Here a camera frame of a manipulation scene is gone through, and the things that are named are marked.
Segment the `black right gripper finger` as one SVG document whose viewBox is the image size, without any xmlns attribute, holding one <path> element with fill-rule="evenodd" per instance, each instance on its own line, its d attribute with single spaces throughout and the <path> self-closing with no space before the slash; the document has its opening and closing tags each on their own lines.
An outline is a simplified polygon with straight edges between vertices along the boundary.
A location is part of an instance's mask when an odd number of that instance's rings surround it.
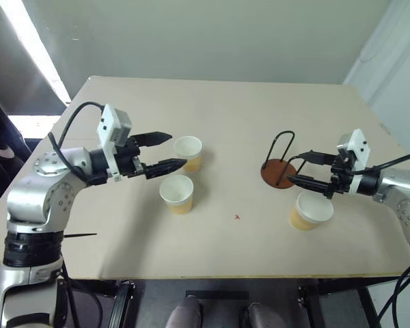
<svg viewBox="0 0 410 328">
<path fill-rule="evenodd" d="M 308 191 L 320 193 L 324 195 L 325 197 L 328 196 L 328 188 L 329 188 L 328 182 L 323 182 L 320 180 L 316 180 L 313 177 L 304 176 L 300 174 L 288 175 L 286 179 L 290 181 L 292 184 L 297 185 L 298 187 L 301 187 Z"/>
<path fill-rule="evenodd" d="M 298 157 L 308 163 L 312 163 L 316 165 L 328 165 L 328 166 L 332 166 L 336 159 L 336 155 L 334 154 L 315 152 L 313 150 L 301 153 L 298 155 Z"/>
</svg>

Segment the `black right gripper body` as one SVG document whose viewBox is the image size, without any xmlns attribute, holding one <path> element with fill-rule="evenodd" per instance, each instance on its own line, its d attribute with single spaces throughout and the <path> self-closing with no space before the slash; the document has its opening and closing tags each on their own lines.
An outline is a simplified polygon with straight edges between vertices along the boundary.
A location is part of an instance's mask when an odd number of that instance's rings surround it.
<svg viewBox="0 0 410 328">
<path fill-rule="evenodd" d="M 353 176 L 353 166 L 356 162 L 354 152 L 347 152 L 344 156 L 337 154 L 326 154 L 325 163 L 331 167 L 331 178 L 325 191 L 325 197 L 331 199 L 334 193 L 347 193 Z"/>
</svg>

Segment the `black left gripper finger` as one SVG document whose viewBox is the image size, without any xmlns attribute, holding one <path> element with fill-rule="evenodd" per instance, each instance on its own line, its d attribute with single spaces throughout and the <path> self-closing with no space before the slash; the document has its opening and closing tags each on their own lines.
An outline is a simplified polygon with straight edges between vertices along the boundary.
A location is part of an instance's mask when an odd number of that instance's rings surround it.
<svg viewBox="0 0 410 328">
<path fill-rule="evenodd" d="M 167 133 L 154 131 L 151 133 L 142 133 L 136 135 L 136 145 L 141 147 L 153 147 L 165 143 L 170 140 L 172 136 Z"/>
<path fill-rule="evenodd" d="M 186 163 L 186 159 L 166 159 L 154 165 L 143 165 L 143 171 L 145 177 L 149 180 L 175 172 Z"/>
</svg>

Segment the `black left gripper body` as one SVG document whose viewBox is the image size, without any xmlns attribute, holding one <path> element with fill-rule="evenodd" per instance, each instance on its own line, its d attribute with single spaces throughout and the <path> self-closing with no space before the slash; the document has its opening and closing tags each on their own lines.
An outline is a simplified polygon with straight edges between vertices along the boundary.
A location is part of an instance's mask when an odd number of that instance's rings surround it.
<svg viewBox="0 0 410 328">
<path fill-rule="evenodd" d="M 132 135 L 123 146 L 116 146 L 115 161 L 122 176 L 128 178 L 145 175 L 146 165 L 139 160 L 140 147 L 146 145 L 146 135 Z"/>
</svg>

